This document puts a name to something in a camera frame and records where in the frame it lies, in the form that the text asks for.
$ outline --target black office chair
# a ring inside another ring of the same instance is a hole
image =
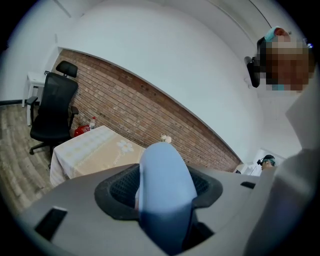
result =
[[[71,106],[71,117],[68,124],[68,107],[78,89],[78,83],[67,76],[75,78],[78,67],[67,61],[62,61],[56,70],[63,73],[63,76],[52,72],[46,75],[42,102],[35,120],[34,105],[38,97],[32,96],[26,101],[26,104],[31,108],[30,136],[42,142],[30,149],[31,155],[34,154],[35,149],[45,146],[50,146],[50,154],[52,155],[54,146],[71,138],[70,128],[75,115],[79,114],[78,109]]]

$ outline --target chair headrest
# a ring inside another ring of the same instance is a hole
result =
[[[77,72],[78,72],[78,67],[68,61],[63,60],[56,66],[55,70],[65,74],[67,76],[76,78]]]

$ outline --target beige tablecloth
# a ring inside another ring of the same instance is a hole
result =
[[[50,181],[57,186],[82,175],[139,163],[144,150],[106,126],[100,126],[54,148]]]

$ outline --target red bag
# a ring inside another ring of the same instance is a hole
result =
[[[83,125],[83,126],[79,126],[77,129],[75,129],[74,131],[74,137],[77,137],[81,134],[84,134],[86,132],[89,132],[90,131],[90,127],[89,125]]]

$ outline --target white wall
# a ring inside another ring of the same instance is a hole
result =
[[[257,151],[261,107],[245,67],[210,29],[152,2],[106,1],[59,40],[149,82],[208,125],[246,162]]]
[[[297,154],[301,149],[299,139],[286,117],[287,110],[298,99],[295,96],[274,96],[260,98],[263,109],[263,132],[261,147],[283,158]]]
[[[252,24],[245,24],[246,26],[244,26],[244,20],[247,19],[248,16],[241,16],[242,13],[241,15],[239,14],[240,9],[237,9],[237,12],[235,12],[230,8],[230,6],[227,6],[220,0],[215,0],[214,2],[218,2],[218,6],[222,6],[224,11],[232,16],[232,18],[208,0],[168,0],[166,5],[189,14],[206,25],[230,47],[230,49],[239,58],[241,64],[245,67],[244,58],[246,56],[255,55],[257,52],[257,40],[260,38],[258,38],[256,34],[252,36]],[[254,14],[252,13],[252,10],[247,10],[243,5],[242,10],[248,12],[251,17]],[[235,19],[237,22],[242,22],[241,25],[244,27],[243,29],[241,29],[239,23],[235,22]],[[267,31],[268,30],[265,29],[265,26],[260,27],[260,34],[266,33]]]
[[[28,71],[50,71],[59,55],[61,37],[80,15],[99,0],[60,0],[69,17],[53,0],[38,1],[22,18],[1,55],[0,101],[21,100]]]
[[[287,111],[286,116],[304,149],[320,147],[320,85],[319,67],[301,96]]]

